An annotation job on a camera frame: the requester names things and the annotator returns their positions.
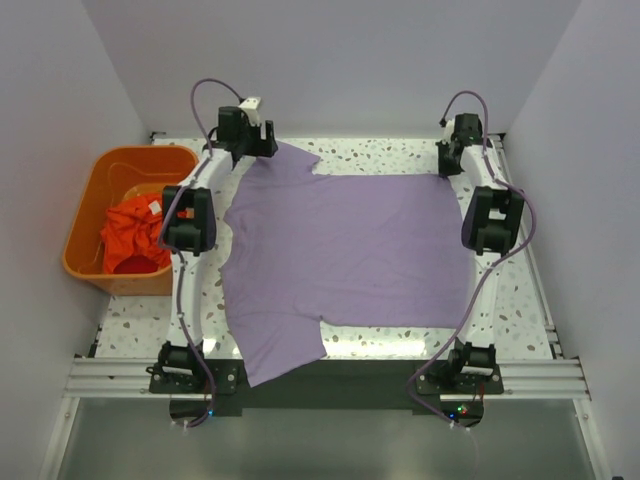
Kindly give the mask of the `purple t shirt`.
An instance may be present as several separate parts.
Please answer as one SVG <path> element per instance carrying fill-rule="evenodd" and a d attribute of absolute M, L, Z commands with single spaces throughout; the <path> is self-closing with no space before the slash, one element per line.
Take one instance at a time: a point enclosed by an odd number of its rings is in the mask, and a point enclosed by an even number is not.
<path fill-rule="evenodd" d="M 456 327 L 472 261 L 451 184 L 433 174 L 321 175 L 281 144 L 242 175 L 225 220 L 226 319 L 257 386 L 321 359 L 321 324 Z"/>

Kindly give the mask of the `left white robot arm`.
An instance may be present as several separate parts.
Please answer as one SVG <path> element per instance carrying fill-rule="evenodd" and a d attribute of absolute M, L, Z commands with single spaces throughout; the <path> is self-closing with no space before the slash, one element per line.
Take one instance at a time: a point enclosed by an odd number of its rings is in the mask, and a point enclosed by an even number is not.
<path fill-rule="evenodd" d="M 172 307 L 155 374 L 172 372 L 173 382 L 185 392 L 200 390 L 207 380 L 201 293 L 206 258 L 217 241 L 214 193 L 241 159 L 270 158 L 278 150 L 273 122 L 260 118 L 261 103 L 259 97 L 248 97 L 237 106 L 221 107 L 215 137 L 207 140 L 194 169 L 162 192 L 158 242 L 170 252 Z"/>

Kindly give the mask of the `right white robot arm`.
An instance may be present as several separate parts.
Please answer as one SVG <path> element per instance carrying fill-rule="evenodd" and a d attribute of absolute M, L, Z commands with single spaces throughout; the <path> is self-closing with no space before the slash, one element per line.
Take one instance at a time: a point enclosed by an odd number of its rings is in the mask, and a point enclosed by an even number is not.
<path fill-rule="evenodd" d="M 481 119 L 463 113 L 440 120 L 438 175 L 466 178 L 472 186 L 463 216 L 461 243 L 472 253 L 473 291 L 464 325 L 455 334 L 440 376 L 459 393 L 497 376 L 494 320 L 500 290 L 500 263 L 515 247 L 524 198 L 507 186 L 495 148 L 483 136 Z"/>

